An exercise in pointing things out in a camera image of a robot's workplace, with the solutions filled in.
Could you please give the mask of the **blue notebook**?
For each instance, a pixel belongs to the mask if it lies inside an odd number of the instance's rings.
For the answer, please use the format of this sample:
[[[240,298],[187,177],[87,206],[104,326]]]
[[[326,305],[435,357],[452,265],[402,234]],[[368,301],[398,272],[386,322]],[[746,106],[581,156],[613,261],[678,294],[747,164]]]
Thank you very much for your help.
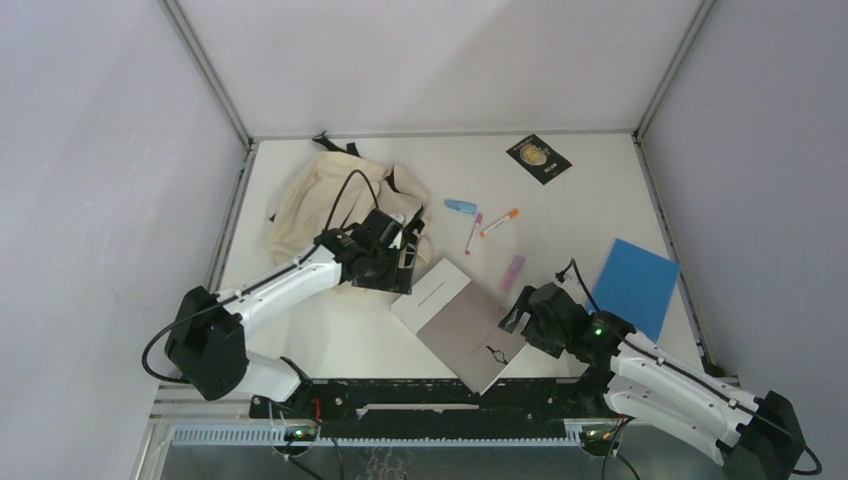
[[[616,239],[591,295],[602,310],[657,342],[679,273],[678,263]]]

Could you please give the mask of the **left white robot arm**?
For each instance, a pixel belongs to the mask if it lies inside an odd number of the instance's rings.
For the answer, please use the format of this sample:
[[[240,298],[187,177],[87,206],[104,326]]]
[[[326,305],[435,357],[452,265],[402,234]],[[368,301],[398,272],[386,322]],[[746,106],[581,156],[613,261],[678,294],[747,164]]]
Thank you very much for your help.
[[[212,293],[199,286],[183,297],[164,352],[205,400],[233,392],[261,396],[290,417],[305,414],[313,394],[291,360],[252,352],[247,341],[300,302],[338,285],[408,295],[423,214],[401,222],[373,209],[361,222],[326,228],[312,246],[271,272]]]

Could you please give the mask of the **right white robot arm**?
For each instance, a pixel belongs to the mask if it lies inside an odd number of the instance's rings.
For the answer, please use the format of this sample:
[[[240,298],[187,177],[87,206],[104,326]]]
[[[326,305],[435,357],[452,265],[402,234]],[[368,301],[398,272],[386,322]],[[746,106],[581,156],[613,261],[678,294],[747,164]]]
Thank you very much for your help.
[[[788,479],[807,444],[792,403],[712,377],[663,351],[630,322],[588,312],[560,286],[525,287],[499,327],[586,364],[579,406],[641,420],[694,447],[728,479]]]

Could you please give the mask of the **beige canvas student bag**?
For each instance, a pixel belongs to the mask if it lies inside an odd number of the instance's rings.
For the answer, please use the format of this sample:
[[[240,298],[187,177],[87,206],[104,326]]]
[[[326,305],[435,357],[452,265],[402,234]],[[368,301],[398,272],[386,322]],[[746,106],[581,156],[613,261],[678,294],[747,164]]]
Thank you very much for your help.
[[[429,220],[429,193],[405,167],[366,159],[355,143],[341,147],[325,134],[312,141],[323,151],[287,187],[272,216],[265,249],[274,264],[311,245],[326,224],[336,228],[361,222],[375,207],[405,221],[422,210],[423,220]]]

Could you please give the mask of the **grey and white book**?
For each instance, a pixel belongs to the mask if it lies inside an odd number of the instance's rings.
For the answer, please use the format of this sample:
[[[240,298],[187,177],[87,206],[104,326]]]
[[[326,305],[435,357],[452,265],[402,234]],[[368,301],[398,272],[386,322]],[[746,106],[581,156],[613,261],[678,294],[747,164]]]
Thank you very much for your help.
[[[484,394],[526,345],[499,324],[508,316],[487,290],[448,259],[391,306],[392,313],[474,393]]]

